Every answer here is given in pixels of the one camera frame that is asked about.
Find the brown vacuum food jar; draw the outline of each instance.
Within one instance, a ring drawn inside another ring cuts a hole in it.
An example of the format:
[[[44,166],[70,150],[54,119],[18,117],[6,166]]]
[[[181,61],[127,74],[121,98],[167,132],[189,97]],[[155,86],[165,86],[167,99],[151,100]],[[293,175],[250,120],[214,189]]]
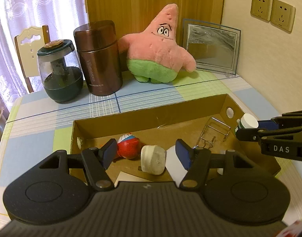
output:
[[[111,95],[122,86],[115,24],[102,20],[74,30],[76,49],[89,91]]]

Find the plush toy's arm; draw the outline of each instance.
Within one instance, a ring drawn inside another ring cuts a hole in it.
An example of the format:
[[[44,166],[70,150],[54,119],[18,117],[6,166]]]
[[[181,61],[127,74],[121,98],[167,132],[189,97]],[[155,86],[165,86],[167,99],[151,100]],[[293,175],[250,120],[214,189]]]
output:
[[[188,72],[193,72],[196,69],[196,61],[183,47],[180,47],[180,54],[183,58],[183,67]]]
[[[127,34],[118,40],[118,50],[122,53],[129,49],[130,44],[136,38],[137,34]]]

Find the curtain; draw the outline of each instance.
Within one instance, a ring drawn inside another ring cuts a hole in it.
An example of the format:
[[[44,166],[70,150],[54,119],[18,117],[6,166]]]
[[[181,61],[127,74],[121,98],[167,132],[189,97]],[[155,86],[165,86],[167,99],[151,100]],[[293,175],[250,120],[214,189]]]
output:
[[[5,0],[12,39],[24,28],[49,26],[50,39],[70,39],[73,30],[87,23],[84,0]],[[34,91],[43,88],[40,77],[30,78]]]
[[[0,109],[4,109],[6,117],[14,101],[26,93],[26,88],[16,71],[0,20]]]

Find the green jar lid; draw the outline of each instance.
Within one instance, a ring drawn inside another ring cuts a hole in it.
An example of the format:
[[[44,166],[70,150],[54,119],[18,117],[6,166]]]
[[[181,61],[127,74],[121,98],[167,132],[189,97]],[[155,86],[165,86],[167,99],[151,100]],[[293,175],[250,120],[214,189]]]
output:
[[[47,56],[47,55],[52,55],[54,53],[60,52],[66,48],[70,48],[71,52],[74,51],[74,45],[71,40],[69,39],[59,39],[55,41],[51,41],[47,44],[45,44],[43,47],[41,47],[37,55],[38,56]]]

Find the pink starfish plush toy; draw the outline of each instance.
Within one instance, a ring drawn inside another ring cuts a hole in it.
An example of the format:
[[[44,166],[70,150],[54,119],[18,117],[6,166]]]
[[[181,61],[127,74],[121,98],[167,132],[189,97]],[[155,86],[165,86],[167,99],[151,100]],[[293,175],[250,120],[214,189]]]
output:
[[[128,50],[128,69],[139,82],[168,83],[182,67],[196,69],[194,58],[176,43],[177,18],[177,5],[168,4],[143,32],[119,39],[119,52]]]

